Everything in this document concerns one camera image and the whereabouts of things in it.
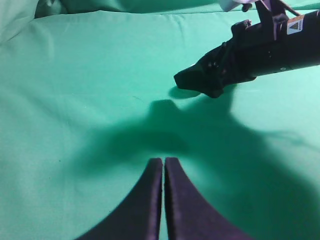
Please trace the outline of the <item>black other robot arm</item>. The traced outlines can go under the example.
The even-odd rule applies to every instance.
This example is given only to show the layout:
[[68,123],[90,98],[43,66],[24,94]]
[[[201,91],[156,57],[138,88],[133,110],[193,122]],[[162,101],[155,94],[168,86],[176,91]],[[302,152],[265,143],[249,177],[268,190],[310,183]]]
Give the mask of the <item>black other robot arm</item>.
[[83,240],[156,240],[165,213],[171,240],[317,240],[319,205],[308,186],[295,178],[263,144],[262,138],[231,116],[236,84],[257,77],[317,66],[320,62],[320,13],[288,18],[283,10],[258,11],[260,22],[244,20],[231,27],[232,38],[174,76],[181,90],[210,97],[179,110],[169,100],[156,101],[145,124],[154,137],[128,129],[111,149],[130,154],[125,142],[140,148],[195,151],[206,170],[235,187],[230,208],[240,220],[262,226],[261,234],[244,232],[219,213],[197,190],[176,157],[152,158],[124,200]]

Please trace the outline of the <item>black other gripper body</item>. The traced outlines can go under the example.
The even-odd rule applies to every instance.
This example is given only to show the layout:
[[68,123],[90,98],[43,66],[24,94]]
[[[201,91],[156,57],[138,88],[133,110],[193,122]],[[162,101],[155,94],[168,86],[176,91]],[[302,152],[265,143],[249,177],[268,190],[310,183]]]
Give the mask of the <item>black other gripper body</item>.
[[290,69],[284,46],[285,19],[252,24],[249,19],[231,27],[232,37],[199,60],[203,88],[224,88],[251,82],[259,76]]

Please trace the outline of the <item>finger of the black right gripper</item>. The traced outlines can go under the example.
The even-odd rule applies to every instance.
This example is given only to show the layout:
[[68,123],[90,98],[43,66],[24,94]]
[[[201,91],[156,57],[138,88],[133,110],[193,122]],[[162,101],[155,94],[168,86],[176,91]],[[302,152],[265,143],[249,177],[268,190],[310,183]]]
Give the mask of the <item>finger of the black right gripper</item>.
[[179,89],[199,92],[210,98],[218,98],[224,93],[224,87],[217,73],[216,67],[195,63],[176,73],[174,81]]

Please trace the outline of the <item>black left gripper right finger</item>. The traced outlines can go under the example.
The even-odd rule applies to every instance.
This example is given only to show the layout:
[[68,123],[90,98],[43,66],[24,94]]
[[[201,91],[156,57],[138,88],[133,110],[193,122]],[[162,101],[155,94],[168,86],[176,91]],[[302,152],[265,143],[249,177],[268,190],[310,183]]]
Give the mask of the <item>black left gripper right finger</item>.
[[201,195],[178,158],[164,165],[164,205],[170,240],[251,240]]

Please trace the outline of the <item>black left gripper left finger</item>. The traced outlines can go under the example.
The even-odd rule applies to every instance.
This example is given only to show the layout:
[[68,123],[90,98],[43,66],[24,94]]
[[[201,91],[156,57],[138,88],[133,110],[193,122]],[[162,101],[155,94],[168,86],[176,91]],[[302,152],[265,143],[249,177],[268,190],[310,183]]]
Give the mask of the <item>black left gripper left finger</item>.
[[162,214],[161,158],[151,158],[121,203],[78,240],[158,240]]

